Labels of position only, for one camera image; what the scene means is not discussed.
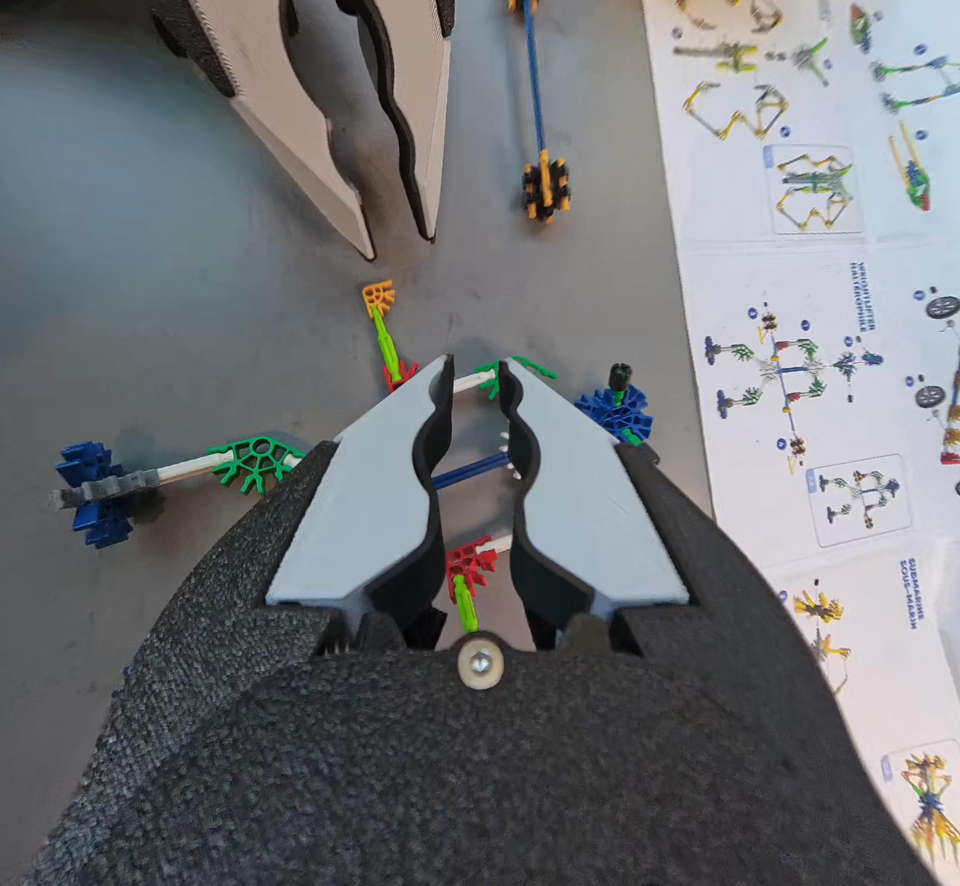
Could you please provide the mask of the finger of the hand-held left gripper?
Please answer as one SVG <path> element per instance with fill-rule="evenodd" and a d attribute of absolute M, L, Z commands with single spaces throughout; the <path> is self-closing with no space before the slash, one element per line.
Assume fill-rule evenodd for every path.
<path fill-rule="evenodd" d="M 286 0 L 188 2 L 234 90 L 234 111 L 333 228 L 375 260 L 361 198 L 331 152 L 330 122 L 292 65 Z"/>
<path fill-rule="evenodd" d="M 450 83 L 452 0 L 336 0 L 357 19 L 367 69 L 397 138 L 420 235 L 436 238 Z"/>

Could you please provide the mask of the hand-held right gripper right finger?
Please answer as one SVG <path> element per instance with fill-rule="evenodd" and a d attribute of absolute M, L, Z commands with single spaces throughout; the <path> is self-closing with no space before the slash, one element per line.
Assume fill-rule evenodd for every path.
<path fill-rule="evenodd" d="M 501 360 L 497 376 L 520 477 L 510 579 L 534 650 L 553 650 L 576 616 L 607 631 L 625 610 L 689 605 L 620 441 L 518 360 Z"/>

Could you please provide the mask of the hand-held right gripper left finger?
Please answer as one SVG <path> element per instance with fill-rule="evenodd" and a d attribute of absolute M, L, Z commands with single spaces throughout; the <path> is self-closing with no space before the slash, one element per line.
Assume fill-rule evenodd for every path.
<path fill-rule="evenodd" d="M 319 448 L 326 462 L 265 593 L 265 615 L 356 643 L 435 650 L 448 616 L 432 474 L 450 449 L 454 357 L 439 355 Z"/>

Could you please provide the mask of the multicoloured construction toy model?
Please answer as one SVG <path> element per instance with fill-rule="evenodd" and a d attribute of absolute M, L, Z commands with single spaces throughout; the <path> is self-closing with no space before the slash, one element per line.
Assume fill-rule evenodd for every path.
<path fill-rule="evenodd" d="M 573 405 L 620 443 L 640 446 L 649 440 L 654 419 L 646 412 L 647 397 L 633 384 L 632 375 L 629 364 L 614 364 L 606 388 L 594 390 L 591 395 L 582 394 Z M 455 396 L 472 389 L 486 391 L 488 398 L 495 400 L 499 394 L 498 365 L 485 364 L 479 371 L 454 380 Z M 73 531 L 83 533 L 84 543 L 98 549 L 124 542 L 131 534 L 134 496 L 208 473 L 217 476 L 224 486 L 239 478 L 244 495 L 255 488 L 263 496 L 268 480 L 279 484 L 306 458 L 305 453 L 271 436 L 235 440 L 196 459 L 129 473 L 124 473 L 121 464 L 114 464 L 112 456 L 102 442 L 88 440 L 68 446 L 61 451 L 63 461 L 55 468 L 66 485 L 51 493 L 52 506 L 73 511 Z M 513 468 L 506 445 L 494 455 L 434 477 L 433 483 L 441 489 L 500 468 Z M 450 601 L 455 604 L 455 575 L 464 576 L 475 599 L 476 588 L 486 586 L 487 574 L 497 571 L 500 555 L 511 546 L 509 537 L 487 536 L 446 553 Z"/>

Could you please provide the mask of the thin blue toy rod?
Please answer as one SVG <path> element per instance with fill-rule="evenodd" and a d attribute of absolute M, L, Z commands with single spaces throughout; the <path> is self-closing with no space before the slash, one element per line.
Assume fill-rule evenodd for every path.
<path fill-rule="evenodd" d="M 534 110 L 534 129 L 537 149 L 544 153 L 546 147 L 545 124 L 543 114 L 542 89 L 540 82 L 539 63 L 537 56 L 536 35 L 534 26 L 534 8 L 532 0 L 522 0 L 524 29 L 526 37 L 527 58 L 530 70 L 531 93 Z"/>

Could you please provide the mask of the white instruction sheet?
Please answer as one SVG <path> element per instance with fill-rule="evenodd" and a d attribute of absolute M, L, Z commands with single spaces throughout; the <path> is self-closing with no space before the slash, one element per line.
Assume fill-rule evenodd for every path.
<path fill-rule="evenodd" d="M 958 884 L 958 0 L 642 0 L 718 525 Z"/>

